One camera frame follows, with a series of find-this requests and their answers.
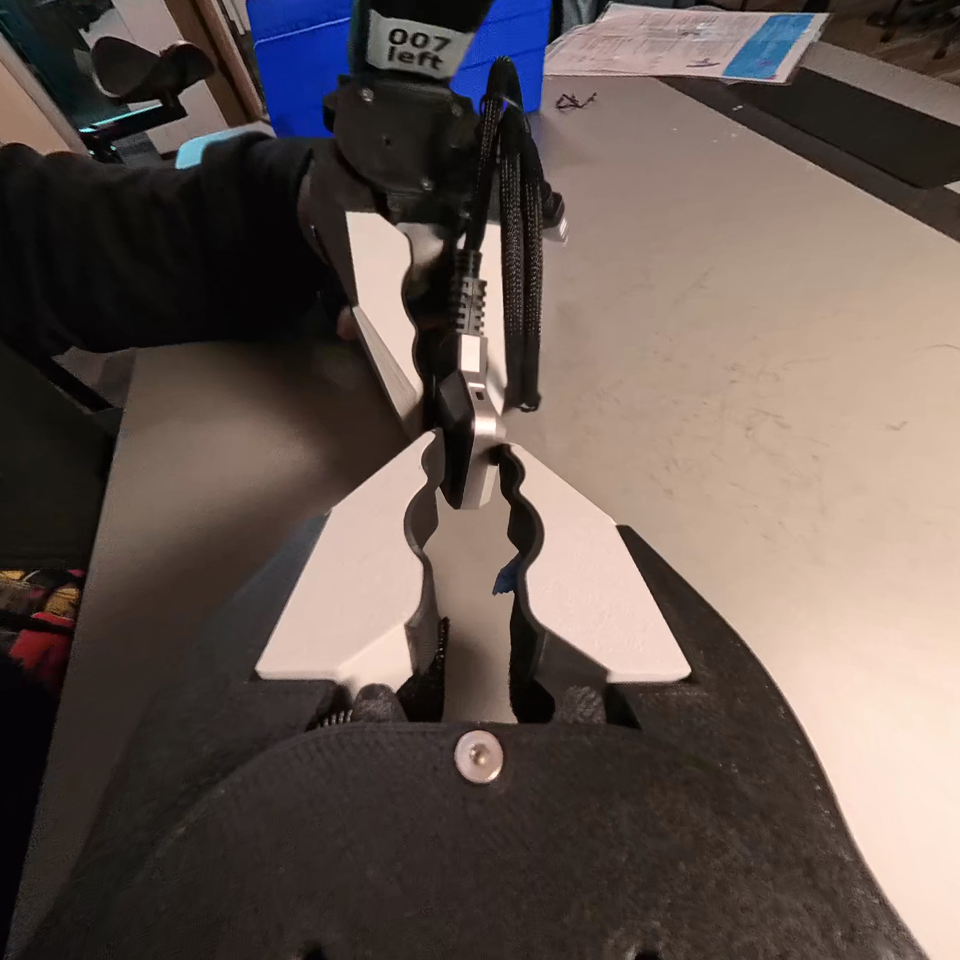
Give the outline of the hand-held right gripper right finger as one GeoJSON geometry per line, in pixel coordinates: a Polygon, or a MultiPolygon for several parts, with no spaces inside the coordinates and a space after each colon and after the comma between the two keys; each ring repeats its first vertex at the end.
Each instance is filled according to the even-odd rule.
{"type": "Polygon", "coordinates": [[[499,456],[514,559],[496,590],[512,596],[510,708],[546,723],[572,690],[671,685],[690,678],[687,657],[618,526],[519,444],[499,456]]]}

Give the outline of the black office chair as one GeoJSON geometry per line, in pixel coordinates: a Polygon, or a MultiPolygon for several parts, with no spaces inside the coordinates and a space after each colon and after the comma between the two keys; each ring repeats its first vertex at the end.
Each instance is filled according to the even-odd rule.
{"type": "Polygon", "coordinates": [[[118,141],[148,134],[186,118],[186,90],[207,81],[216,65],[200,47],[182,40],[156,54],[116,36],[98,38],[90,52],[91,76],[102,95],[116,106],[141,107],[78,130],[90,156],[121,164],[118,141]]]}

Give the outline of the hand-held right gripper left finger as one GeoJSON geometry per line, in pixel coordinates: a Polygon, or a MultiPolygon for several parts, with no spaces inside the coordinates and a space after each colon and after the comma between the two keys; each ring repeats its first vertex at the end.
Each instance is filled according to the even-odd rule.
{"type": "Polygon", "coordinates": [[[426,432],[330,510],[255,666],[264,681],[393,690],[407,716],[443,716],[449,624],[426,545],[446,467],[426,432]]]}

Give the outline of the colourful bag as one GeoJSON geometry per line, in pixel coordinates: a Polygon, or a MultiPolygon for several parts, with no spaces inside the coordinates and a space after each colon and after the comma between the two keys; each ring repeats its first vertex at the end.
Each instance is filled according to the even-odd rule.
{"type": "Polygon", "coordinates": [[[77,568],[1,571],[2,660],[54,692],[66,677],[86,580],[77,568]]]}

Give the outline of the printed paper sheet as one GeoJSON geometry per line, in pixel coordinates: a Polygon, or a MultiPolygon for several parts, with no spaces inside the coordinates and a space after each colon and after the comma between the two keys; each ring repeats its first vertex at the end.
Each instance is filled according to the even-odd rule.
{"type": "Polygon", "coordinates": [[[826,11],[610,3],[545,53],[547,77],[645,77],[780,86],[829,22],[826,11]]]}

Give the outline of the person's left forearm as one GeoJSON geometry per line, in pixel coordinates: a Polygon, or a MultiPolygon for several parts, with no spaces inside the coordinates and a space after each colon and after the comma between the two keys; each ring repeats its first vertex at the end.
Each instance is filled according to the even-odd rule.
{"type": "Polygon", "coordinates": [[[18,351],[256,341],[348,298],[306,216],[312,145],[247,134],[198,165],[1,150],[1,330],[18,351]]]}

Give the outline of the blue storage bin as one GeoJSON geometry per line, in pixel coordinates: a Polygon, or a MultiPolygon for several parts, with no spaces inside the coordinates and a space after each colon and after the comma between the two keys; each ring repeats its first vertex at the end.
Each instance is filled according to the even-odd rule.
{"type": "MultiPolygon", "coordinates": [[[[277,136],[325,137],[323,102],[349,72],[353,4],[347,1],[246,3],[270,124],[277,136]]],[[[553,4],[493,2],[450,87],[480,106],[494,60],[511,59],[527,113],[541,109],[553,4]]]]}

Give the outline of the black hdmi switch box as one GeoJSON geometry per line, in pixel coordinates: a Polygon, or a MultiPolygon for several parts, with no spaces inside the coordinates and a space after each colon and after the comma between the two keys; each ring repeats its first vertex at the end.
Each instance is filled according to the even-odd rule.
{"type": "Polygon", "coordinates": [[[566,230],[564,199],[545,177],[526,118],[520,75],[507,55],[489,68],[476,161],[462,246],[454,257],[450,329],[440,341],[431,375],[445,452],[442,488],[454,509],[478,509],[491,497],[498,450],[506,442],[502,410],[530,413],[541,404],[544,234],[554,230],[564,237],[566,230]],[[503,298],[505,385],[500,404],[489,385],[487,282],[481,275],[493,200],[499,218],[503,298]]]}

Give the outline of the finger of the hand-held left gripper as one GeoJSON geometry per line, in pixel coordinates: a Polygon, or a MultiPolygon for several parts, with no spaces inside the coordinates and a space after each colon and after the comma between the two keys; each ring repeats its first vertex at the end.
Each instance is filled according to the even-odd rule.
{"type": "Polygon", "coordinates": [[[426,387],[418,347],[421,331],[409,295],[444,252],[434,224],[392,223],[377,212],[347,212],[357,303],[353,316],[366,356],[399,423],[411,440],[425,429],[426,387]]]}

